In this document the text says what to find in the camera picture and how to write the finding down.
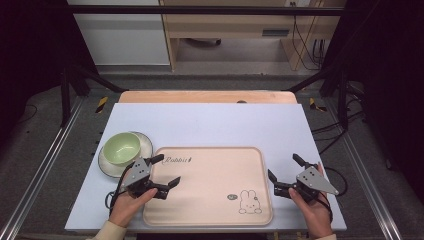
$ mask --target wooden tray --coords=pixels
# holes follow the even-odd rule
[[[152,199],[143,218],[151,226],[265,225],[272,207],[261,152],[253,147],[165,147],[151,180],[181,176],[166,200]]]

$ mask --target gray floor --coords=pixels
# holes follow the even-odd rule
[[[174,72],[166,67],[143,66],[106,67],[102,70],[105,78],[129,89],[282,90],[314,73],[304,68],[291,71],[278,40],[242,39],[223,39],[220,46],[208,42],[183,41]],[[311,130],[335,122],[332,111],[336,104],[335,97],[321,98],[317,91],[320,84],[317,82],[296,93],[298,101],[304,106]],[[98,147],[97,141],[101,138],[113,103],[119,98],[119,94],[95,82],[90,81],[90,86],[92,91],[88,97],[72,98],[75,103],[82,101],[81,111],[43,179],[42,187],[35,193],[36,199],[29,203],[28,212],[24,212],[25,218],[19,222],[17,239],[66,239],[65,235],[72,239],[84,238],[80,234],[65,231],[64,225],[92,161],[92,154]],[[103,96],[109,100],[102,113],[95,113]],[[327,107],[328,111],[311,109],[311,98],[317,106]],[[22,117],[23,120],[29,120],[16,125],[12,138],[0,151],[0,181],[3,183],[2,192],[7,193],[7,197],[2,198],[0,226],[7,223],[19,205],[60,130],[60,104],[59,88],[33,96]],[[362,109],[356,101],[349,108],[349,114]],[[379,213],[381,206],[375,208],[370,202],[373,196],[370,198],[367,194],[368,187],[355,170],[359,158],[370,175],[372,185],[377,189],[377,197],[381,197],[383,209],[387,210],[395,224],[394,228],[402,238],[424,239],[423,205],[400,172],[386,169],[384,156],[367,124],[362,121],[363,118],[359,116],[352,119],[348,133],[321,155],[324,165],[340,171],[349,183],[347,193],[338,197],[348,226],[347,231],[337,233],[338,238],[400,239],[385,235],[387,231],[383,229],[385,225],[381,223]],[[325,139],[339,133],[340,129],[334,128],[315,134],[318,150],[323,150],[331,142]],[[330,171],[327,173],[336,187],[344,187],[338,175]],[[297,233],[280,233],[280,239],[298,238]]]

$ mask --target black cloth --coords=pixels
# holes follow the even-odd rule
[[[97,73],[74,16],[46,12],[45,4],[68,3],[0,1],[0,144],[31,96],[60,85],[64,68],[74,64]]]
[[[347,2],[347,8],[364,11],[340,19],[323,67],[346,59],[347,80],[363,84],[367,120],[386,158],[403,172],[424,203],[424,2],[381,0],[361,26],[376,2]],[[340,58],[338,54],[358,27],[362,27],[360,35]]]

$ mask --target white saucer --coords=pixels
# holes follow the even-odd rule
[[[153,144],[150,141],[150,139],[142,133],[139,133],[139,132],[132,132],[132,133],[137,135],[137,137],[140,139],[141,150],[140,150],[139,157],[151,158],[153,155]],[[125,170],[125,167],[113,165],[112,163],[106,160],[104,152],[103,152],[103,147],[100,150],[98,162],[102,172],[108,175],[109,177],[119,178],[121,177],[122,173]]]

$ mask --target hand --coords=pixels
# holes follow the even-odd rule
[[[121,227],[128,227],[131,219],[137,211],[157,193],[157,189],[153,188],[145,192],[138,198],[132,198],[128,192],[122,193],[116,199],[112,213],[109,216],[109,222]]]
[[[318,164],[318,171],[323,175],[321,164]],[[293,202],[296,203],[303,213],[311,239],[322,238],[333,234],[327,208],[315,200],[306,203],[302,196],[293,188],[289,189],[289,194]],[[321,194],[318,194],[318,199],[327,203],[327,200]]]

